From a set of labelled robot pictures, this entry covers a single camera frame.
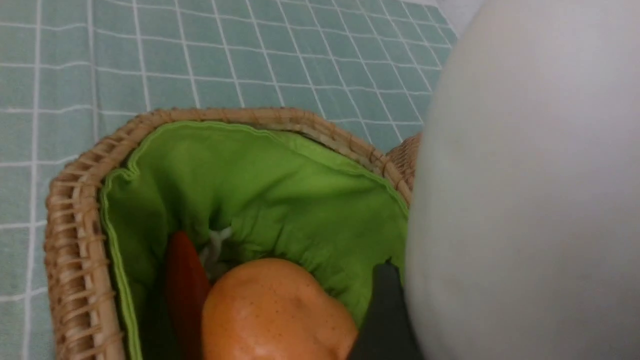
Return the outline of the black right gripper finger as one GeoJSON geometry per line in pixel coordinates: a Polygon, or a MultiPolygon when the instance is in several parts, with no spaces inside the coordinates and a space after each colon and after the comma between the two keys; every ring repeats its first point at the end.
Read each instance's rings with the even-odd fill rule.
{"type": "Polygon", "coordinates": [[[374,266],[370,303],[348,360],[423,360],[405,303],[400,269],[374,266]]]}

